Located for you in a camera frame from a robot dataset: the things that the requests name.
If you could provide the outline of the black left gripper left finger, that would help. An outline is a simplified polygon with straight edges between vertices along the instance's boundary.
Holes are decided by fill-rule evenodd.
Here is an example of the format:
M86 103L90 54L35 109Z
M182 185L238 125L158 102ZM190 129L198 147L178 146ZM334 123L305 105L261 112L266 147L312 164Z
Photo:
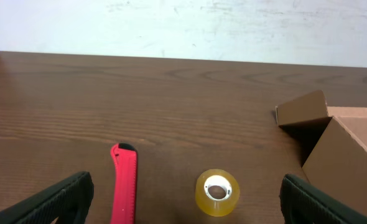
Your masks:
M93 196L90 173L77 172L0 211L0 224L85 223Z

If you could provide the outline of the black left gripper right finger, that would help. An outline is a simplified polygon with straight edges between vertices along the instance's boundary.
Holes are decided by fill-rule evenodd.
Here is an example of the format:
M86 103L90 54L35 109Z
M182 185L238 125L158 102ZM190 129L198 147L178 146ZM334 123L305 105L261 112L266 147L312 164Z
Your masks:
M367 217L296 175L286 174L280 191L285 224L367 224Z

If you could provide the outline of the brown cardboard box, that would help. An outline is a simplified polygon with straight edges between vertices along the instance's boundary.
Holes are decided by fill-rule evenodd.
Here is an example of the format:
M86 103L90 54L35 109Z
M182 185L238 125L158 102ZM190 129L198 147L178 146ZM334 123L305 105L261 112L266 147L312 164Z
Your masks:
M367 216L367 108L328 106L317 90L276 106L280 128L320 131L302 166L308 181Z

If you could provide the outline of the yellow clear tape roll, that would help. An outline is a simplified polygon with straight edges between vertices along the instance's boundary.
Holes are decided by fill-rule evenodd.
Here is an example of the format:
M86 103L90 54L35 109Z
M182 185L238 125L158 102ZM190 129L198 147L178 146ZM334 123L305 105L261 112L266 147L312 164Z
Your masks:
M240 196L239 184L227 171L209 169L197 179L195 201L201 211L213 217L231 213Z

